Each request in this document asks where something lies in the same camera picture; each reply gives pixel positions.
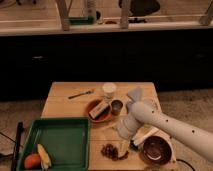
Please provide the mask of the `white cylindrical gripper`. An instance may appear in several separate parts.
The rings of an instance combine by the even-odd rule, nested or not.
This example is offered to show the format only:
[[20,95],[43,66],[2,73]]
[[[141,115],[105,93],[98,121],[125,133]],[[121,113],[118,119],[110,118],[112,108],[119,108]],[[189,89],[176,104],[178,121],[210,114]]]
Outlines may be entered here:
[[132,114],[121,118],[116,125],[118,134],[123,139],[133,138],[140,127],[141,123],[137,121]]

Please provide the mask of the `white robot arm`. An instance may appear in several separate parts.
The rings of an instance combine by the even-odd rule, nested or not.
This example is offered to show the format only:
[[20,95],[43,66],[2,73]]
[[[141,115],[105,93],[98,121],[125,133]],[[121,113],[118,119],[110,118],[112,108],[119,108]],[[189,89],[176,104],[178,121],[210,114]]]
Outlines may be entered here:
[[118,135],[130,140],[144,124],[164,131],[213,163],[213,133],[169,117],[144,101],[133,103],[130,112],[117,122]]

